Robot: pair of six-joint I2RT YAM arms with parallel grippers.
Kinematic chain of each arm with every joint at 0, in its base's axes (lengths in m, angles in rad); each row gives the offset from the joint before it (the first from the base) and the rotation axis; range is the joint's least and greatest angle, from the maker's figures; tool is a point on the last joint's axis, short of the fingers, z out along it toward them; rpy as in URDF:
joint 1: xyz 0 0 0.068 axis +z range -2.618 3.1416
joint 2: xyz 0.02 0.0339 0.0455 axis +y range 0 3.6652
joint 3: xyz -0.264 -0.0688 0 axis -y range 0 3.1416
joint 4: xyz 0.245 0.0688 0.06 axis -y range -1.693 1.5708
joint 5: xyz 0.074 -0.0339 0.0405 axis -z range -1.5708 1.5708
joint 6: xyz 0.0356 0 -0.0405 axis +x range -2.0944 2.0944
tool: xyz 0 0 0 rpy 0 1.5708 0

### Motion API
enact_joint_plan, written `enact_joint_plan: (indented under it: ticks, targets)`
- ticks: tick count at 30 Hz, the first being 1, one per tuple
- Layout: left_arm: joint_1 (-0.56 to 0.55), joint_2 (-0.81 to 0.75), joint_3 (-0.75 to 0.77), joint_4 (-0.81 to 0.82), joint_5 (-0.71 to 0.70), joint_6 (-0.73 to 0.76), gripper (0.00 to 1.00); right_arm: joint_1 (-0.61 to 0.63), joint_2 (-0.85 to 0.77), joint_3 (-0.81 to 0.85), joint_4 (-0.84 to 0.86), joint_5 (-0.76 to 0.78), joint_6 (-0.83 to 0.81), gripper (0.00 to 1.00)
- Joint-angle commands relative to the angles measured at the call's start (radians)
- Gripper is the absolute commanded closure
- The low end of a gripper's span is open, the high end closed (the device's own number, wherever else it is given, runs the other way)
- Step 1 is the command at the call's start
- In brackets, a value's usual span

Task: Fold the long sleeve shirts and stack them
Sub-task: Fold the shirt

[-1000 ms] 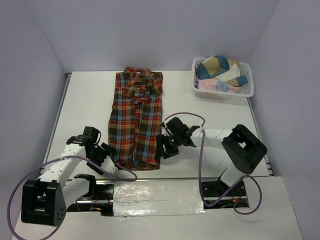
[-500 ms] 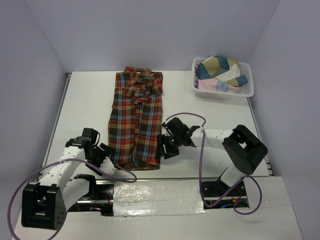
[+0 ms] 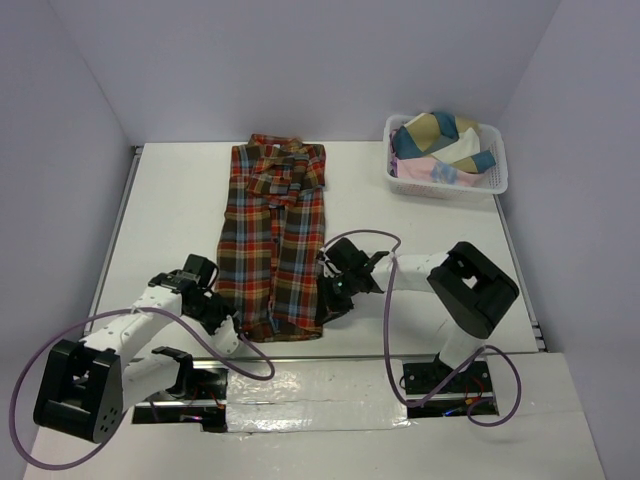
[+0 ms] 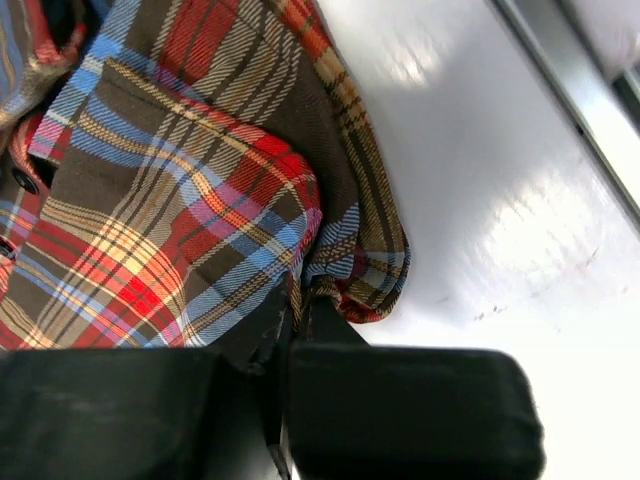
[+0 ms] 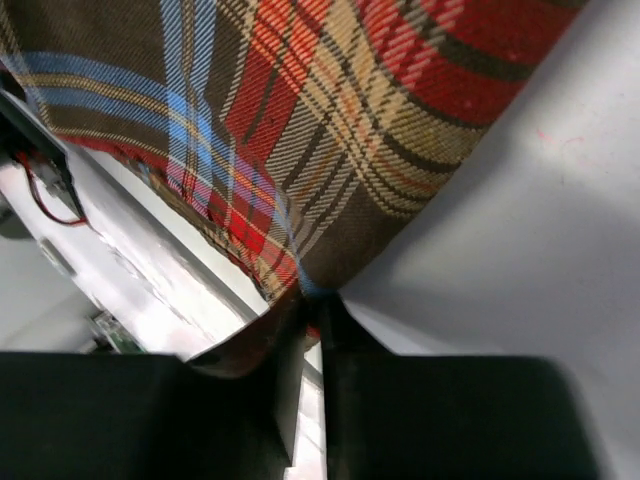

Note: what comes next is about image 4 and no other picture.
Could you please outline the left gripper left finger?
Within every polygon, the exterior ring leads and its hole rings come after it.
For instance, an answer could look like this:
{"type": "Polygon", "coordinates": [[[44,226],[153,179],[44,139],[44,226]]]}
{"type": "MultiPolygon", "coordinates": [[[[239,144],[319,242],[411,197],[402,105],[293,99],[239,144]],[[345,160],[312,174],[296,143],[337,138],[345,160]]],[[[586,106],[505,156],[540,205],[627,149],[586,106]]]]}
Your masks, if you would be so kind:
{"type": "Polygon", "coordinates": [[[278,361],[287,288],[202,348],[1,358],[5,479],[287,479],[278,361]]]}

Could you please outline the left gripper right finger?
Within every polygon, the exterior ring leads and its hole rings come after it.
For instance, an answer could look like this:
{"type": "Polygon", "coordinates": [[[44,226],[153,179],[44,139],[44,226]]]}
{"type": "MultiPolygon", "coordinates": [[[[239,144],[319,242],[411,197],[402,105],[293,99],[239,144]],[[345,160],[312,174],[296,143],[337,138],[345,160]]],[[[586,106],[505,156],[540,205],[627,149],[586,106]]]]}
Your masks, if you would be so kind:
{"type": "Polygon", "coordinates": [[[287,426],[305,479],[536,479],[529,380],[494,350],[369,345],[331,301],[289,354],[287,426]]]}

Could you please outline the red brown plaid shirt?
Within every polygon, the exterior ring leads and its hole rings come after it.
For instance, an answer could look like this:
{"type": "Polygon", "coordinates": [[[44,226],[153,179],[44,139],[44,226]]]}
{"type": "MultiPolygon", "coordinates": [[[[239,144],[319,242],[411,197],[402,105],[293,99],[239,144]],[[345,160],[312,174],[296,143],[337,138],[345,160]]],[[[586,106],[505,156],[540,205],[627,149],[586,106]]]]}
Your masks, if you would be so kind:
{"type": "Polygon", "coordinates": [[[1,5],[1,347],[201,347],[278,288],[385,318],[407,237],[310,1],[1,5]]]}

